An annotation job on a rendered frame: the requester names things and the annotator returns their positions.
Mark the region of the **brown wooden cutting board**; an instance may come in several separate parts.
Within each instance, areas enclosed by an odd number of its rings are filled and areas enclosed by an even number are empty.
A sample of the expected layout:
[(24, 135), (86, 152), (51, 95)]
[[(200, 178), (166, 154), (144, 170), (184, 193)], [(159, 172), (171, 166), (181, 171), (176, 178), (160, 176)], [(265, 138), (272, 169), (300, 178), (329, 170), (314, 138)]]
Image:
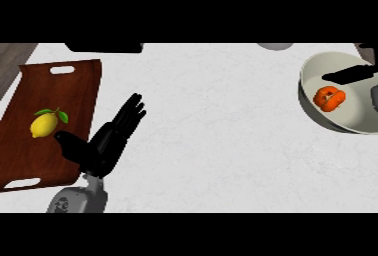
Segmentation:
[(72, 185), (79, 165), (63, 157), (55, 138), (36, 138), (30, 126), (44, 109), (63, 110), (69, 121), (58, 128), (89, 138), (103, 63), (98, 59), (30, 64), (20, 67), (23, 77), (0, 119), (0, 193), (15, 180), (38, 178), (35, 188)]

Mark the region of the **yellow lemon with leaves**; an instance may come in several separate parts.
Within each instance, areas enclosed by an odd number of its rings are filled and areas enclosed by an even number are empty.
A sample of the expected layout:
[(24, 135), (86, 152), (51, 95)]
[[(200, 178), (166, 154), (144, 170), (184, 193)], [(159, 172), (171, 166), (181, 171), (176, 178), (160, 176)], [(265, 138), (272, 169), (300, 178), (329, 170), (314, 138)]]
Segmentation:
[(57, 129), (58, 122), (69, 123), (69, 114), (57, 108), (55, 110), (42, 109), (35, 113), (38, 118), (30, 125), (30, 132), (35, 138), (44, 138), (52, 134)]

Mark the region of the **brown grey object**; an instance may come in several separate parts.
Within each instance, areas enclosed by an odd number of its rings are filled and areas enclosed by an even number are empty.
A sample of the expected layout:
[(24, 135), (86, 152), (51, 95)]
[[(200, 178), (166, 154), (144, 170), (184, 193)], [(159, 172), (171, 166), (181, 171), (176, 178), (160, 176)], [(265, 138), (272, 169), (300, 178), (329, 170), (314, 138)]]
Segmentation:
[(376, 50), (378, 49), (378, 43), (357, 43), (355, 47), (358, 49), (362, 59), (371, 64), (376, 64)]

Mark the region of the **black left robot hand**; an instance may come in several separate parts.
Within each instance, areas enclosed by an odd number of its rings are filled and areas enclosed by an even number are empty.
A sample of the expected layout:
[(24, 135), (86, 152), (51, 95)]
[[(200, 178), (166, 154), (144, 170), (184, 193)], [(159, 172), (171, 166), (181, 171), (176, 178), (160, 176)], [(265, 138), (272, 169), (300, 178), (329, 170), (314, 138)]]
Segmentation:
[(128, 141), (147, 115), (142, 95), (135, 93), (126, 101), (114, 119), (98, 130), (91, 141), (73, 133), (58, 131), (54, 135), (67, 160), (80, 165), (80, 171), (104, 178), (114, 170)]

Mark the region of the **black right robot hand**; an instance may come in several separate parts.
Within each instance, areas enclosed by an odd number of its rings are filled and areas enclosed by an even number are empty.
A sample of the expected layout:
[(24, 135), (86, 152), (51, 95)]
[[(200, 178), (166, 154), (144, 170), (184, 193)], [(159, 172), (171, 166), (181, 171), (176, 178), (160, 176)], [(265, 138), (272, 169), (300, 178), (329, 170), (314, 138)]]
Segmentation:
[(326, 74), (323, 79), (340, 85), (346, 85), (373, 78), (376, 73), (378, 73), (378, 67), (376, 65), (357, 65)]

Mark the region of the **pale beige bowl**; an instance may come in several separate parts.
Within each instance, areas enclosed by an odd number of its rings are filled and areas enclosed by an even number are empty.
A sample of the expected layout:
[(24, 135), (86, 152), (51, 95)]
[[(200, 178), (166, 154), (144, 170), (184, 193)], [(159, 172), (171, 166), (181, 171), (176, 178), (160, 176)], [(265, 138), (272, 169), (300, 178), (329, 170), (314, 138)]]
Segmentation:
[[(371, 89), (378, 85), (378, 74), (355, 83), (339, 85), (323, 79), (355, 65), (368, 62), (343, 52), (323, 52), (314, 55), (303, 64), (299, 81), (299, 101), (311, 119), (327, 129), (342, 133), (378, 135), (378, 99), (371, 98)], [(314, 103), (318, 90), (334, 86), (346, 92), (346, 101), (333, 112), (324, 112)]]

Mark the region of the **grey round object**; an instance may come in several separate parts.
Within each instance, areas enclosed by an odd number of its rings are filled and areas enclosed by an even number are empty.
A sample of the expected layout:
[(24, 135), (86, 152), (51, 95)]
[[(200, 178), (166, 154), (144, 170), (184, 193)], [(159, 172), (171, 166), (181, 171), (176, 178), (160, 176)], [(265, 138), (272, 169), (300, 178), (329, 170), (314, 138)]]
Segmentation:
[(295, 43), (258, 43), (258, 45), (271, 51), (284, 51)]

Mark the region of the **orange squash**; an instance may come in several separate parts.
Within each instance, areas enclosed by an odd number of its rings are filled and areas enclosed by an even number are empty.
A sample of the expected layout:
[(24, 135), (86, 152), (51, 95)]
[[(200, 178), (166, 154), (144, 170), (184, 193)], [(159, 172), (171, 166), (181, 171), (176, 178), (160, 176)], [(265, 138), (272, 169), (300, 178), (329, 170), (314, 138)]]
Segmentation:
[(334, 86), (323, 87), (314, 97), (314, 103), (324, 112), (333, 112), (346, 101), (346, 92)]

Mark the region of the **black appliance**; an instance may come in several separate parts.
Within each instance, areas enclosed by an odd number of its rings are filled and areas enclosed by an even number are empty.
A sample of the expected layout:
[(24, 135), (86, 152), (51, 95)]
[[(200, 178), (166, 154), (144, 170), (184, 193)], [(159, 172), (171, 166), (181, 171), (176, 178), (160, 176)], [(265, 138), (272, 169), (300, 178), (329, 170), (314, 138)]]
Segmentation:
[(67, 43), (67, 47), (75, 52), (94, 53), (141, 53), (142, 43)]

